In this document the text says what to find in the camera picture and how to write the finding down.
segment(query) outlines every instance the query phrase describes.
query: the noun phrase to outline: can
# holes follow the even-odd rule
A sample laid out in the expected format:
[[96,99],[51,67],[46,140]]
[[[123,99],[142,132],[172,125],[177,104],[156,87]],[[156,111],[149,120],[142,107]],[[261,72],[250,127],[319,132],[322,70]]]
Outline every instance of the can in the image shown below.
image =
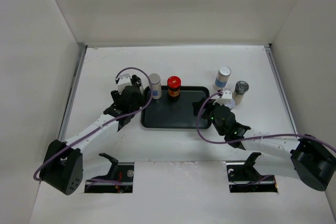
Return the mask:
[[232,98],[235,100],[236,105],[242,102],[244,94],[248,91],[249,85],[246,81],[237,81],[235,91],[232,94]]
[[168,99],[177,101],[181,96],[181,79],[177,76],[170,76],[167,80]]
[[229,80],[231,74],[231,68],[228,66],[223,66],[218,70],[218,74],[215,80],[214,89],[221,90],[225,87],[227,81]]
[[160,76],[157,73],[153,73],[149,75],[149,79],[152,83],[153,99],[160,99],[162,96]]

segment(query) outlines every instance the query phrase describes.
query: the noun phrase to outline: jar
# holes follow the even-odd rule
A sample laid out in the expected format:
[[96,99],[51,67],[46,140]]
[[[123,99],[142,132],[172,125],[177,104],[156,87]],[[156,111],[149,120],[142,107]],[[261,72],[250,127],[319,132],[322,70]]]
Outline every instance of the jar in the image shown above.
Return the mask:
[[181,79],[177,76],[170,76],[167,80],[168,99],[177,101],[181,96]]

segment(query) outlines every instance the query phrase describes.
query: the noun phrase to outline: bottle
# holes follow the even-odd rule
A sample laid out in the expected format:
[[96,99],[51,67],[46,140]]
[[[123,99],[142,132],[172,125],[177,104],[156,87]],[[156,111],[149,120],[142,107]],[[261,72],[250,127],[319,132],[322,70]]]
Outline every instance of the bottle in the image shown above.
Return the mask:
[[231,68],[228,66],[223,66],[218,70],[218,74],[214,83],[214,89],[219,91],[222,90],[227,81],[229,80],[229,77],[231,75]]
[[237,81],[235,91],[233,92],[232,98],[235,100],[236,105],[242,102],[244,94],[248,91],[249,85],[246,81]]
[[149,76],[149,79],[152,83],[153,99],[160,99],[162,96],[160,76],[157,73],[153,73]]

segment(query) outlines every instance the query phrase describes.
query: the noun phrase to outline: white panel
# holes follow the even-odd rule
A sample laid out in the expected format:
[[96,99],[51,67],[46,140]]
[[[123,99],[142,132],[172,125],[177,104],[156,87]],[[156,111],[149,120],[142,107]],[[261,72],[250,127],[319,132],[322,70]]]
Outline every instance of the white panel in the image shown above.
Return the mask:
[[43,183],[31,224],[333,224],[324,193],[276,178],[279,193],[229,192],[223,162],[138,162],[132,194],[65,196]]
[[55,0],[0,0],[0,222],[28,223],[78,55]]
[[[335,31],[335,0],[298,0],[272,46],[299,130],[334,146]],[[327,196],[336,216],[336,175]]]
[[57,0],[89,44],[274,40],[296,0]]

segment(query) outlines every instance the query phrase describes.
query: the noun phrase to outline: rectangular slot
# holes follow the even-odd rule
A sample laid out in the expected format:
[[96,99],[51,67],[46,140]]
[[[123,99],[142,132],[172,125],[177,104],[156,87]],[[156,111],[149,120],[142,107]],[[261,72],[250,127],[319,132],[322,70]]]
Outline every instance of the rectangular slot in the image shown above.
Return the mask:
[[278,187],[275,182],[261,182],[255,185],[246,185],[249,182],[242,184],[235,184],[229,182],[230,193],[277,193]]
[[134,163],[119,163],[118,170],[113,178],[97,177],[106,180],[116,180],[122,185],[110,182],[85,182],[84,193],[88,194],[129,194],[133,192]]

